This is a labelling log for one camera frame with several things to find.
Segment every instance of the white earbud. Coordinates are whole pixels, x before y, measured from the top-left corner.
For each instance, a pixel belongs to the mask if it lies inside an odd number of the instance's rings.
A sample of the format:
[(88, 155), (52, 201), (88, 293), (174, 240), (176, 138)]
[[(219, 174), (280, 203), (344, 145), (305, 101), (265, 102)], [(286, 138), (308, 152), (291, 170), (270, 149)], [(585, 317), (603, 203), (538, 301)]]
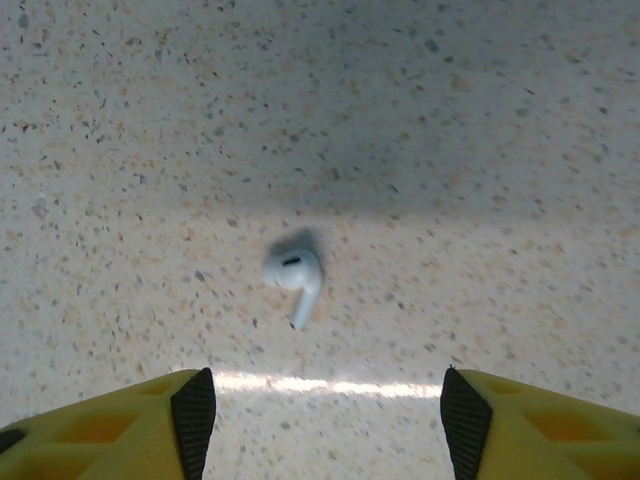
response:
[(262, 275), (266, 285), (302, 290), (298, 306), (291, 317), (291, 327), (294, 330), (304, 328), (322, 290), (322, 269), (313, 253), (308, 250), (291, 250), (283, 255), (267, 258)]

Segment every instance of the terrazzo floor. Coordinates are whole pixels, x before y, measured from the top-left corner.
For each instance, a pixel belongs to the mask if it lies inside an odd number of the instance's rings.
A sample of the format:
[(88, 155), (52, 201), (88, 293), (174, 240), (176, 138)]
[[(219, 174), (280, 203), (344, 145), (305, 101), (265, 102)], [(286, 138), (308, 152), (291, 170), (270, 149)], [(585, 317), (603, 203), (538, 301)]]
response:
[(625, 0), (2, 2), (2, 424), (210, 366), (206, 478), (452, 479), (450, 364), (640, 414), (639, 41)]

